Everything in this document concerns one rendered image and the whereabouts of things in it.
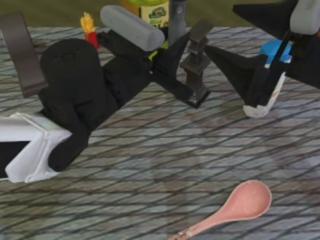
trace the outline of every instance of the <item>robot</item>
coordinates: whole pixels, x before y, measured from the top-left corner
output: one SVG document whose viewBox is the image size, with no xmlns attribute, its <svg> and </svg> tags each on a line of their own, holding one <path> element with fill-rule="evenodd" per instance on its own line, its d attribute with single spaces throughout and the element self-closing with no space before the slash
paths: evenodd
<svg viewBox="0 0 320 240">
<path fill-rule="evenodd" d="M 319 10 L 320 0 L 234 6 L 239 16 L 282 40 L 269 66 L 264 54 L 246 58 L 205 47 L 249 108 L 248 114 L 261 117 L 269 111 L 283 76 L 320 87 Z M 192 96 L 176 79 L 189 33 L 161 48 L 164 33 L 122 7 L 105 6 L 100 18 L 110 31 L 99 33 L 98 42 L 114 54 L 103 66 L 94 46 L 81 39 L 53 44 L 38 62 L 21 13 L 0 19 L 22 94 L 37 94 L 43 105 L 35 114 L 0 117 L 1 179 L 30 183 L 56 176 L 88 146 L 95 129 L 151 82 L 184 102 Z M 282 61 L 289 42 L 292 58 Z"/>
</svg>

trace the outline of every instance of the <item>spoon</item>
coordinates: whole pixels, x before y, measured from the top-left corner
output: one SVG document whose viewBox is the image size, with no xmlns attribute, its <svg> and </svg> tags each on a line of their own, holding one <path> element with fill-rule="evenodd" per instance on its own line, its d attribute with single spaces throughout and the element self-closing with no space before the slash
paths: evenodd
<svg viewBox="0 0 320 240">
<path fill-rule="evenodd" d="M 188 240 L 214 226 L 258 218 L 265 214 L 272 202 L 268 186 L 257 180 L 239 184 L 225 204 L 214 214 L 167 240 Z"/>
</svg>

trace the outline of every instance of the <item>french fries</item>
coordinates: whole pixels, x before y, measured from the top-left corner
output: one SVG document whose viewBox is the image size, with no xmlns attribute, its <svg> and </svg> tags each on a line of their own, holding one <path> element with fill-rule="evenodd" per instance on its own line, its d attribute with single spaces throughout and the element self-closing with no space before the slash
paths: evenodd
<svg viewBox="0 0 320 240">
<path fill-rule="evenodd" d="M 80 19 L 80 23 L 85 34 L 93 33 L 96 31 L 96 28 L 94 26 L 94 19 L 89 13 L 84 13 L 84 16 Z"/>
</svg>

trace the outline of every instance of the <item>green logo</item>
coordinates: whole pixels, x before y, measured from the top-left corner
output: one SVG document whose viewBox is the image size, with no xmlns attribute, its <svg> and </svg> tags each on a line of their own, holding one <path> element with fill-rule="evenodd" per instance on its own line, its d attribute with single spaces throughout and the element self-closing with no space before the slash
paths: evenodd
<svg viewBox="0 0 320 240">
<path fill-rule="evenodd" d="M 160 6 L 152 10 L 152 13 L 149 14 L 150 19 L 157 19 L 165 16 L 167 14 L 164 7 Z"/>
</svg>

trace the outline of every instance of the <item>green background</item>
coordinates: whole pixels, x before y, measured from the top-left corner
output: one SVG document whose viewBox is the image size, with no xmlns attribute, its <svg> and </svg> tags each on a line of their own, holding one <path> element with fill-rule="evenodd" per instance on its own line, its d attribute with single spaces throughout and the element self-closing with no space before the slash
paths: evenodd
<svg viewBox="0 0 320 240">
<path fill-rule="evenodd" d="M 186 21 L 193 26 L 205 18 L 215 26 L 249 26 L 232 13 L 239 3 L 268 3 L 277 0 L 187 0 Z M 100 9 L 105 5 L 119 5 L 120 0 L 0 0 L 0 14 L 22 11 L 29 27 L 75 27 L 86 11 L 101 26 Z"/>
</svg>

